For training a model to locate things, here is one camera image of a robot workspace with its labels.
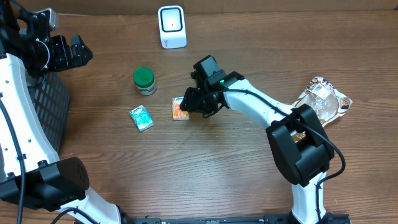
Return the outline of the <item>green lid jar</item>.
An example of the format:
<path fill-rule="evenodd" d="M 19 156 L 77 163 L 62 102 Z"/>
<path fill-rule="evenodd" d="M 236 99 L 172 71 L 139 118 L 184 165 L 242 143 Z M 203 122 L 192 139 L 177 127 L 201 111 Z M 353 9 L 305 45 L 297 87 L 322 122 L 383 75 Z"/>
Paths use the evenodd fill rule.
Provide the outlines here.
<path fill-rule="evenodd" d="M 157 89 L 154 73 L 149 67 L 139 67 L 135 69 L 133 81 L 142 95 L 152 95 Z"/>

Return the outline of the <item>orange tissue pack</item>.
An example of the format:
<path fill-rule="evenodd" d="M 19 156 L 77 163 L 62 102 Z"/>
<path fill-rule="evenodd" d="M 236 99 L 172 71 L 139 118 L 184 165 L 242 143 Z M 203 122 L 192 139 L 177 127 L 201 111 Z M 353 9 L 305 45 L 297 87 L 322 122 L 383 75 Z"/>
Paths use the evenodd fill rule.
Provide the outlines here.
<path fill-rule="evenodd" d="M 180 109 L 182 101 L 182 96 L 172 99 L 172 118 L 174 121 L 189 120 L 189 113 Z"/>

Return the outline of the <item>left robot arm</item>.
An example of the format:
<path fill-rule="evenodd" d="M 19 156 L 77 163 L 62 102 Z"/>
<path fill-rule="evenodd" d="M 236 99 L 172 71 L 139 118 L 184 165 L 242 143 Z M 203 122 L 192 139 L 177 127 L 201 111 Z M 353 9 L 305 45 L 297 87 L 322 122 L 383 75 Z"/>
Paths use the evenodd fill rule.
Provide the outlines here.
<path fill-rule="evenodd" d="M 80 223 L 128 223 L 90 187 L 79 158 L 58 155 L 70 99 L 57 73 L 86 65 L 93 53 L 79 35 L 51 36 L 57 22 L 52 9 L 1 2 L 1 200 Z"/>

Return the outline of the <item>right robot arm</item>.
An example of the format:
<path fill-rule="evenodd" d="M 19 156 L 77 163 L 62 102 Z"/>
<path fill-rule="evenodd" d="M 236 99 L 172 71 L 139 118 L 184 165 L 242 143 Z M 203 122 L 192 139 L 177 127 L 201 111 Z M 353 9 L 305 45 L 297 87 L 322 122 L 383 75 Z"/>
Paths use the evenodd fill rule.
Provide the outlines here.
<path fill-rule="evenodd" d="M 291 221 L 327 223 L 322 186 L 335 152 L 315 111 L 267 96 L 243 75 L 225 73 L 211 55 L 194 64 L 190 75 L 196 85 L 187 88 L 181 110 L 209 118 L 227 108 L 264 128 L 274 162 L 292 185 Z"/>

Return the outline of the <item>brown white snack pouch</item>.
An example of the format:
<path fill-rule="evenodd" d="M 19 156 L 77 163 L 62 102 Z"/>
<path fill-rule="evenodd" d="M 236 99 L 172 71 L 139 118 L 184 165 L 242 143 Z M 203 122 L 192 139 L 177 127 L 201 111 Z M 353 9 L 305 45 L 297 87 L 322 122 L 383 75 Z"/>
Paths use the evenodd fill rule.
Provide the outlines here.
<path fill-rule="evenodd" d="M 309 105 L 316 112 L 322 127 L 342 117 L 353 101 L 323 77 L 314 77 L 292 106 Z"/>

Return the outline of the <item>green tissue pack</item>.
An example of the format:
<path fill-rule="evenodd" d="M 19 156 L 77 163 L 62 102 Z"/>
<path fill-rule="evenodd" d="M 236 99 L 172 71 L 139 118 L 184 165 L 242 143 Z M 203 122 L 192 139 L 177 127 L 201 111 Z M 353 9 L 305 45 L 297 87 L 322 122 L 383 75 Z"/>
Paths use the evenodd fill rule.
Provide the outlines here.
<path fill-rule="evenodd" d="M 140 132 L 154 125 L 152 117 L 143 105 L 131 110 L 129 114 Z"/>

